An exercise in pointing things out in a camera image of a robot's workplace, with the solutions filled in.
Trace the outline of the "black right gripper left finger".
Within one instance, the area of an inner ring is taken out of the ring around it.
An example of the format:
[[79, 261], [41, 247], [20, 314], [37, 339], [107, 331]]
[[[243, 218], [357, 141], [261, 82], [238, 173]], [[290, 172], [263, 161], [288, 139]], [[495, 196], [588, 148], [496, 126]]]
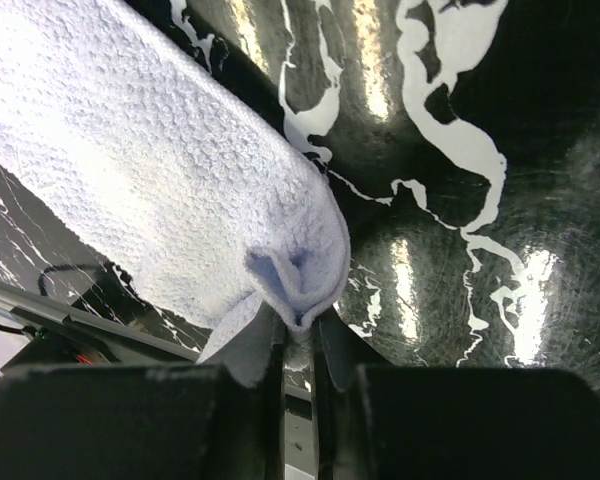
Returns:
[[204, 365], [219, 371], [207, 479], [284, 477], [286, 327], [267, 304]]

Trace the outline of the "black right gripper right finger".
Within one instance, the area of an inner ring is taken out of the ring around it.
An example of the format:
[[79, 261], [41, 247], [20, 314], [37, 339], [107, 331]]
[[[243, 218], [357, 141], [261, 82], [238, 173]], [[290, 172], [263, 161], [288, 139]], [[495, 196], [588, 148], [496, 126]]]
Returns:
[[311, 327], [311, 405], [319, 479], [367, 479], [367, 432], [357, 369], [385, 358], [329, 308]]

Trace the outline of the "white terry towel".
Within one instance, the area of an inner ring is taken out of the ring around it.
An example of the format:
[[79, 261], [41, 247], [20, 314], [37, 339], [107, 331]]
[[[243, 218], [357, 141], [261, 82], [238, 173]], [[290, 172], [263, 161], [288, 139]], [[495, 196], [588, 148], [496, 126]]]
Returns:
[[262, 304], [304, 343], [345, 287], [326, 179], [123, 1], [0, 1], [0, 166], [204, 357]]

